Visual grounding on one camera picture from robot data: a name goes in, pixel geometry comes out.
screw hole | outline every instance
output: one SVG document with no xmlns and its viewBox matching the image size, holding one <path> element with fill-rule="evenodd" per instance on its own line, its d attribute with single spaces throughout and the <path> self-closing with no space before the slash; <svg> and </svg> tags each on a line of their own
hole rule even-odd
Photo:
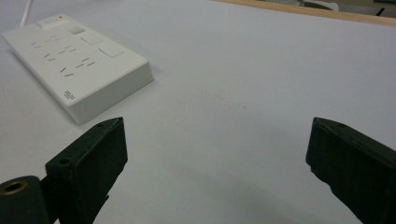
<svg viewBox="0 0 396 224">
<path fill-rule="evenodd" d="M 70 158 L 63 158 L 63 159 L 61 159 L 61 160 L 59 161 L 59 163 L 60 163 L 61 165 L 66 165 L 66 164 L 70 163 L 70 161 L 71 161 Z"/>
<path fill-rule="evenodd" d="M 12 182 L 12 183 L 6 185 L 4 188 L 0 189 L 0 194 L 4 194 L 4 195 L 14 194 L 14 193 L 17 193 L 17 192 L 23 190 L 26 187 L 27 187 L 26 181 Z"/>
</svg>

white cable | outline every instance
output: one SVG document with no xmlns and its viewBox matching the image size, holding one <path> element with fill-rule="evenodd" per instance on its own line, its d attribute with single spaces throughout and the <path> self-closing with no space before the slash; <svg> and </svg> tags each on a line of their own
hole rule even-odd
<svg viewBox="0 0 396 224">
<path fill-rule="evenodd" d="M 21 21 L 21 27 L 25 26 L 27 23 L 27 20 L 29 19 L 29 14 L 30 14 L 30 9 L 32 8 L 33 0 L 27 0 L 26 7 L 23 13 L 22 21 Z"/>
</svg>

white power strip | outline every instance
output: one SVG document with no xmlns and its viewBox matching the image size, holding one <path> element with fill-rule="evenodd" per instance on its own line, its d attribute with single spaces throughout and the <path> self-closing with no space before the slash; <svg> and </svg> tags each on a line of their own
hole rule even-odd
<svg viewBox="0 0 396 224">
<path fill-rule="evenodd" d="M 153 80 L 147 59 L 65 15 L 3 37 L 77 124 Z"/>
</svg>

switch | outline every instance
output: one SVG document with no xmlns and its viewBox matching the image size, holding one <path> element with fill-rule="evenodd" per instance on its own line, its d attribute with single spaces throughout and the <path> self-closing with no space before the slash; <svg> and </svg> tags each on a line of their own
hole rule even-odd
<svg viewBox="0 0 396 224">
<path fill-rule="evenodd" d="M 79 34 L 85 32 L 84 29 L 82 29 L 81 27 L 76 26 L 76 25 L 75 25 L 75 26 L 72 26 L 72 27 L 70 27 L 70 28 L 68 28 L 67 31 L 69 31 L 69 32 L 72 33 L 73 35 L 79 35 Z"/>
<path fill-rule="evenodd" d="M 89 43 L 90 45 L 96 45 L 102 42 L 103 40 L 95 34 L 85 32 L 81 35 L 81 39 L 85 42 Z"/>
<path fill-rule="evenodd" d="M 56 17 L 50 17 L 50 18 L 44 19 L 42 21 L 38 21 L 37 25 L 43 29 L 48 29 L 50 27 L 62 24 L 67 21 L 68 21 L 68 19 L 64 18 L 63 16 L 56 16 Z"/>
<path fill-rule="evenodd" d="M 122 54 L 123 52 L 113 45 L 110 44 L 103 44 L 99 47 L 99 50 L 102 51 L 105 55 L 107 55 L 110 58 L 115 58 Z"/>
</svg>

table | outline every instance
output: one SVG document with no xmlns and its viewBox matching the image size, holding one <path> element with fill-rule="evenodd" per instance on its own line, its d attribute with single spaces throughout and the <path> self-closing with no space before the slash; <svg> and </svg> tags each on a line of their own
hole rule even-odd
<svg viewBox="0 0 396 224">
<path fill-rule="evenodd" d="M 317 9 L 310 7 L 297 7 L 297 6 L 283 5 L 278 3 L 263 2 L 257 0 L 217 0 L 217 1 L 237 4 L 247 7 L 258 7 L 258 8 L 271 9 L 276 11 L 297 13 L 297 14 L 303 14 L 309 16 L 316 16 L 316 17 L 325 17 L 325 18 L 344 20 L 344 21 L 359 21 L 359 22 L 365 22 L 371 24 L 396 26 L 396 19 L 387 18 L 387 17 L 377 17 L 370 15 L 362 15 L 357 13 L 331 11 L 331 10 Z"/>
<path fill-rule="evenodd" d="M 357 6 L 363 6 L 363 7 L 384 7 L 384 8 L 396 9 L 396 4 L 378 3 L 378 2 L 374 2 L 373 0 L 332 0 L 332 2 L 341 3 L 341 4 L 357 5 Z"/>
<path fill-rule="evenodd" d="M 0 33 L 24 3 L 0 7 Z M 0 40 L 0 181 L 123 116 L 130 160 L 95 223 L 359 223 L 304 157 L 313 117 L 396 148 L 394 27 L 204 0 L 43 0 L 145 56 L 155 81 L 77 126 Z"/>
</svg>

